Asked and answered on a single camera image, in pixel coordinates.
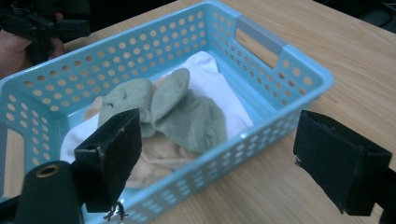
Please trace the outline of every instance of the human hand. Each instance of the human hand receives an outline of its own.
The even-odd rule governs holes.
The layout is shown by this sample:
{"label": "human hand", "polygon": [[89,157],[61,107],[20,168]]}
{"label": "human hand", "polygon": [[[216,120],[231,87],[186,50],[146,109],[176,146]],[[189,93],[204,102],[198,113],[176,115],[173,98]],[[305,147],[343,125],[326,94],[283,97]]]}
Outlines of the human hand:
{"label": "human hand", "polygon": [[[61,13],[55,16],[57,20],[63,18]],[[0,30],[0,79],[32,66],[26,55],[26,48],[31,43],[28,39]],[[48,52],[49,60],[64,54],[64,44],[60,39],[52,38],[51,43],[54,50]]]}

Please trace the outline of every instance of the laundry basket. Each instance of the laundry basket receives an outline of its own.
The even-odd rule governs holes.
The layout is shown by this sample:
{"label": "laundry basket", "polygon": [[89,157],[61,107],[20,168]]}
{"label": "laundry basket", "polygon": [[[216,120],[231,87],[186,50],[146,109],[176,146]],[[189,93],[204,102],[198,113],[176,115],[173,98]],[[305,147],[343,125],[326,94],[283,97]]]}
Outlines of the laundry basket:
{"label": "laundry basket", "polygon": [[[244,47],[242,32],[277,58],[274,66]],[[7,130],[23,139],[24,172],[59,160],[66,133],[98,95],[133,78],[155,79],[198,51],[212,55],[254,126],[144,189],[125,189],[123,223],[148,222],[297,127],[302,109],[332,85],[314,60],[219,1],[178,12],[77,49],[0,82],[0,193],[5,200]],[[86,223],[106,222],[83,213]],[[112,218],[110,222],[119,222]]]}

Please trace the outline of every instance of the light wood grain surface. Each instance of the light wood grain surface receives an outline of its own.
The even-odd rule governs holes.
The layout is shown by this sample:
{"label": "light wood grain surface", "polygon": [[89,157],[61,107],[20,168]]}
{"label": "light wood grain surface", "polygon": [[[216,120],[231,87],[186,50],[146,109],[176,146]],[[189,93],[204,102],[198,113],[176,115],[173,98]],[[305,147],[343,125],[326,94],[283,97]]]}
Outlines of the light wood grain surface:
{"label": "light wood grain surface", "polygon": [[[197,3],[179,0],[66,45],[81,48]],[[310,108],[396,153],[396,35],[310,0],[222,2],[323,64],[333,87]],[[156,218],[153,223],[377,223],[341,215],[310,175],[294,164],[295,133]],[[390,167],[396,170],[393,158]]]}

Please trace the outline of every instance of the green cloth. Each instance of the green cloth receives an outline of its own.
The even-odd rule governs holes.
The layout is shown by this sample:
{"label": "green cloth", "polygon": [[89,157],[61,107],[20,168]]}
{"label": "green cloth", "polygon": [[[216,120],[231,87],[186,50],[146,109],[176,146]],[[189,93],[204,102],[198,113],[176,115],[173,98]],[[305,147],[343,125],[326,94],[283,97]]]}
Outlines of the green cloth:
{"label": "green cloth", "polygon": [[181,147],[204,153],[227,140],[225,117],[215,102],[188,89],[190,72],[180,68],[153,90],[148,79],[134,79],[104,97],[99,125],[121,111],[140,108],[142,137],[164,133]]}

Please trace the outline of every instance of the blue plastic basket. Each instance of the blue plastic basket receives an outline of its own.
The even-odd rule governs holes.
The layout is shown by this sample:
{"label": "blue plastic basket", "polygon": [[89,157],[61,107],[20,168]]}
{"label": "blue plastic basket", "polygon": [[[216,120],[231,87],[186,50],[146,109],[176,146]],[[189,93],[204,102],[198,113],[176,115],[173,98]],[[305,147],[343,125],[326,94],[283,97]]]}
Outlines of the blue plastic basket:
{"label": "blue plastic basket", "polygon": [[[241,45],[236,30],[277,55],[275,67]],[[204,1],[1,80],[1,195],[6,129],[23,137],[25,173],[59,160],[65,134],[96,96],[136,77],[155,79],[201,50],[215,57],[254,126],[150,187],[126,189],[124,223],[152,220],[292,132],[300,111],[332,85],[330,72],[294,46],[221,2]],[[85,212],[84,219],[104,221]]]}

